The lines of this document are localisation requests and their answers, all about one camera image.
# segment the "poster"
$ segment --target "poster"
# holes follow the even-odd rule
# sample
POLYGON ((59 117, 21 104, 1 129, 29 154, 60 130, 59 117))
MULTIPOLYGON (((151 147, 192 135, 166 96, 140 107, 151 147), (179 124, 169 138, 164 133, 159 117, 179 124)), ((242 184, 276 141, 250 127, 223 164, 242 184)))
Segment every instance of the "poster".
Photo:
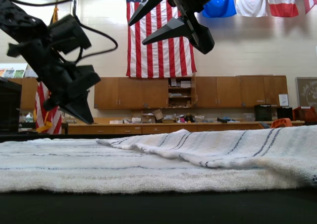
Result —
POLYGON ((14 69, 7 69, 5 71, 5 73, 3 74, 3 77, 6 78, 6 79, 11 79, 13 78, 13 75, 14 75, 14 69))
POLYGON ((0 77, 4 78, 22 78, 24 76, 27 63, 0 63, 0 77))
POLYGON ((24 72, 25 71, 23 69, 16 70, 13 78, 23 78, 24 72))

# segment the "folded towel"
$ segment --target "folded towel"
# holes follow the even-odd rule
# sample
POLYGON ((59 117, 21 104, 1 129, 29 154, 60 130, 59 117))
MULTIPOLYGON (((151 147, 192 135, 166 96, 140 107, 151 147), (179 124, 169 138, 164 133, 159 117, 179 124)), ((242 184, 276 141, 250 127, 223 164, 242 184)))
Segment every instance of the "folded towel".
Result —
MULTIPOLYGON (((181 159, 212 170, 239 171, 234 175, 266 170, 274 176, 273 182, 288 177, 300 186, 317 187, 317 126, 194 133, 182 130, 97 142, 124 150, 138 149, 168 159, 181 159)), ((246 177, 240 183, 240 189, 247 189, 250 185, 252 181, 246 177)))
POLYGON ((138 193, 317 186, 317 126, 0 143, 0 192, 138 193))

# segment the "paper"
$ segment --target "paper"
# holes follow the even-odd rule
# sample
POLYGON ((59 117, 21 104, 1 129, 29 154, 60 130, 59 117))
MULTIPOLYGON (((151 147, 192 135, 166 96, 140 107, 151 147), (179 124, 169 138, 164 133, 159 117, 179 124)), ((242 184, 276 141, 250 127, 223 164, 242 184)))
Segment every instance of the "paper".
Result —
POLYGON ((176 87, 177 86, 176 79, 171 79, 170 85, 171 85, 171 87, 176 87))
POLYGON ((287 94, 279 94, 279 105, 281 107, 288 107, 288 95, 287 94))

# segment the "wall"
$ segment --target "wall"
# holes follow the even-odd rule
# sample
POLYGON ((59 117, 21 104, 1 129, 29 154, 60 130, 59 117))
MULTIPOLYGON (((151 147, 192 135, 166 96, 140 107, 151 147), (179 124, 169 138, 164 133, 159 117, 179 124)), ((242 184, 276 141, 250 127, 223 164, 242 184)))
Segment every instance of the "wall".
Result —
MULTIPOLYGON (((48 2, 52 0, 25 0, 48 2)), ((101 77, 125 76, 127 65, 127 22, 125 0, 78 0, 78 15, 82 22, 113 36, 119 43, 117 51, 88 58, 81 64, 93 64, 101 77)), ((297 106, 296 77, 317 76, 317 7, 305 15, 304 0, 296 0, 300 15, 295 18, 203 18, 199 21, 211 29, 216 41, 208 55, 195 51, 198 76, 235 76, 252 74, 286 75, 290 105, 297 106)), ((53 8, 23 7, 29 14, 49 23, 53 8)), ((70 12, 70 5, 60 6, 60 18, 70 12)), ((93 47, 89 52, 112 47, 111 42, 87 32, 93 47)), ((13 42, 0 32, 0 63, 22 62, 22 58, 5 56, 7 42, 13 42)), ((98 111, 93 109, 94 88, 89 95, 93 116, 129 116, 129 111, 98 111)), ((210 116, 237 117, 243 110, 213 110, 210 116)))

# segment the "black box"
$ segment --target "black box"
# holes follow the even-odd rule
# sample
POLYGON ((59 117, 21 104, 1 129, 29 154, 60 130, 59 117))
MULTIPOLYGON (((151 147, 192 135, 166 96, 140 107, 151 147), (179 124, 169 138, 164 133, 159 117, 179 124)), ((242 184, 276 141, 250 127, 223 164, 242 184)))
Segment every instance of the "black box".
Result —
POLYGON ((289 118, 291 121, 294 120, 293 118, 293 108, 277 108, 277 118, 282 119, 282 118, 289 118))
POLYGON ((254 106, 256 121, 272 121, 271 105, 255 105, 254 106))

